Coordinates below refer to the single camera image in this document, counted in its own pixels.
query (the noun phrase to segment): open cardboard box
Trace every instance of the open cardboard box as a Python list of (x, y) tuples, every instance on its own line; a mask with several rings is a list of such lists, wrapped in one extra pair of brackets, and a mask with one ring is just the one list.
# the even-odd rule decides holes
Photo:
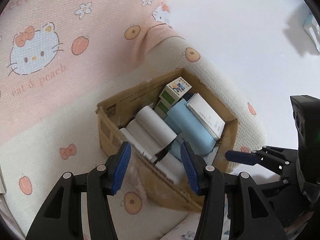
[[(125, 141), (119, 129), (126, 127), (144, 106), (151, 104), (155, 106), (159, 101), (159, 94), (166, 84), (180, 76), (192, 86), (190, 93), (199, 93), (225, 121), (221, 139), (217, 142), (219, 150), (213, 165), (222, 172), (228, 173), (231, 171), (231, 165), (224, 156), (227, 150), (233, 150), (234, 148), (238, 120), (195, 75), (184, 68), (143, 82), (98, 104), (100, 145), (107, 156), (116, 154), (122, 142)], [(159, 206), (169, 209), (201, 211), (204, 197), (198, 197), (191, 191), (186, 176), (179, 185), (174, 185), (135, 149), (132, 153), (136, 160), (135, 166), (140, 180), (151, 200)]]

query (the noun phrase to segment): silver screw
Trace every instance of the silver screw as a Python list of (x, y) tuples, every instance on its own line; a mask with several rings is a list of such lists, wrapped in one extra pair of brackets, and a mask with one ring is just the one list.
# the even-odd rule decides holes
[(247, 178), (249, 178), (249, 174), (246, 173), (246, 172), (242, 172), (241, 173), (241, 177), (244, 178), (244, 179), (247, 179)]
[(212, 165), (207, 165), (207, 166), (205, 167), (205, 169), (206, 169), (207, 171), (214, 171), (214, 167), (213, 167)]
[(64, 179), (69, 179), (71, 177), (71, 173), (70, 172), (66, 172), (65, 174), (63, 174), (63, 178)]
[(104, 171), (105, 169), (106, 169), (105, 165), (99, 165), (99, 166), (97, 167), (97, 170), (98, 170), (98, 171)]

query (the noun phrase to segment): white wall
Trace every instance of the white wall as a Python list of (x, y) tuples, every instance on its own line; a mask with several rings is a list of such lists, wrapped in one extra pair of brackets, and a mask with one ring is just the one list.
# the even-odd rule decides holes
[(168, 4), (173, 28), (247, 96), (266, 126), (267, 145), (297, 149), (289, 96), (320, 98), (320, 56), (303, 29), (309, 14), (304, 1), (168, 0)]

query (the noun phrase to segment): pink fabric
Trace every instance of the pink fabric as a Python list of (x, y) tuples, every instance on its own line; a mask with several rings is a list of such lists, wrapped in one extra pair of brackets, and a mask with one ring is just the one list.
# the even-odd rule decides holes
[(0, 16), (0, 146), (178, 36), (165, 0), (11, 0)]

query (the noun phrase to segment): green label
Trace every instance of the green label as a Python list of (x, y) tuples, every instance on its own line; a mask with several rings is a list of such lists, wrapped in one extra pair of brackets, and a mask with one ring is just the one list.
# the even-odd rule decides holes
[(174, 99), (170, 94), (165, 90), (161, 96), (170, 104), (172, 105), (174, 103)]
[(161, 109), (162, 112), (164, 112), (165, 114), (167, 114), (167, 112), (169, 111), (169, 109), (160, 101), (160, 103), (158, 104), (158, 107)]

